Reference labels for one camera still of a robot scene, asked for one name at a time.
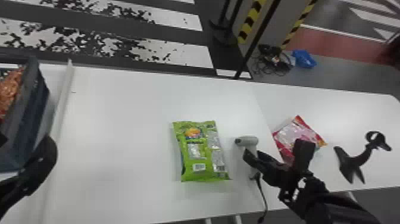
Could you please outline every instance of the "camouflage patterned floor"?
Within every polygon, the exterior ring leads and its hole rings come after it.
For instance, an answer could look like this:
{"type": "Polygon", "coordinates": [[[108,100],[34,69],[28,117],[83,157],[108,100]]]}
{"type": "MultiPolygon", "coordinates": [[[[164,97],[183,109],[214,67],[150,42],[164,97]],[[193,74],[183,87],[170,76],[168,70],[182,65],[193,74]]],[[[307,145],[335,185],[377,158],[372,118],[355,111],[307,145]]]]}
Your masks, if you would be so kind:
{"type": "Polygon", "coordinates": [[[147,23],[202,31],[198,15],[107,0],[9,0],[29,5],[78,11],[93,15],[128,18],[147,23]]]}
{"type": "Polygon", "coordinates": [[[0,46],[213,68],[206,46],[0,19],[0,46]]]}

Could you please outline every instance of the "plastic crate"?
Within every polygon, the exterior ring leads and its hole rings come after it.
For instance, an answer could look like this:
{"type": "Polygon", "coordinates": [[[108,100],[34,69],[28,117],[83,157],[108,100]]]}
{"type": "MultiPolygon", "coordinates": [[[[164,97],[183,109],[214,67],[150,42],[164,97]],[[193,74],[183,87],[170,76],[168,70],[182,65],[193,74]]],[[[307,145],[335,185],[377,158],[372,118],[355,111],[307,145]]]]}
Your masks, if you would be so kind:
{"type": "Polygon", "coordinates": [[[49,90],[35,57],[0,57],[0,62],[26,65],[20,93],[0,124],[0,135],[7,138],[0,147],[0,172],[10,172],[19,170],[34,150],[49,90]]]}

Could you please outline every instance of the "green snack bag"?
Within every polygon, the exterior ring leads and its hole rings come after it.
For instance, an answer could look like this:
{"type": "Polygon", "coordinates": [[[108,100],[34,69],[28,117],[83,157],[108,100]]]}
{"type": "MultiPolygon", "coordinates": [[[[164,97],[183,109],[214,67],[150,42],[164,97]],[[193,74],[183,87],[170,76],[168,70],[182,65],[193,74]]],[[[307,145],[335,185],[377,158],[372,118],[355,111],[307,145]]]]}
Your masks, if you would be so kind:
{"type": "Polygon", "coordinates": [[[214,121],[173,125],[182,158],[182,182],[229,180],[214,121]]]}

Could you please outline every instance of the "gray floor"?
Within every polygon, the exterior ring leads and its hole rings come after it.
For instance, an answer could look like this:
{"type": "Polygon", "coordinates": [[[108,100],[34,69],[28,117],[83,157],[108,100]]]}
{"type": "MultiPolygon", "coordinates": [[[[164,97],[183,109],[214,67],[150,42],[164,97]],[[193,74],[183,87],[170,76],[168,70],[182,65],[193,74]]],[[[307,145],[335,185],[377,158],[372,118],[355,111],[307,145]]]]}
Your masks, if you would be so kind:
{"type": "Polygon", "coordinates": [[[313,69],[294,67],[286,76],[258,76],[257,82],[390,94],[400,100],[400,71],[391,66],[313,55],[313,69]]]}

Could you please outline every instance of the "red snack bag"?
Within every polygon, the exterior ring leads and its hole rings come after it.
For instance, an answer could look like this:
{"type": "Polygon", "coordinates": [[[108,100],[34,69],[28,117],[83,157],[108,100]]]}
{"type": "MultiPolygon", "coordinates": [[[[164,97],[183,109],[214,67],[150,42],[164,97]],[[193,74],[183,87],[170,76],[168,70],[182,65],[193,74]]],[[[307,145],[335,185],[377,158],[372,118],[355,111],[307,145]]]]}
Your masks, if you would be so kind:
{"type": "Polygon", "coordinates": [[[272,133],[276,146],[285,163],[292,165],[295,157],[292,153],[292,148],[296,139],[302,139],[314,142],[317,149],[327,145],[326,142],[312,130],[299,115],[297,115],[288,125],[272,133]]]}

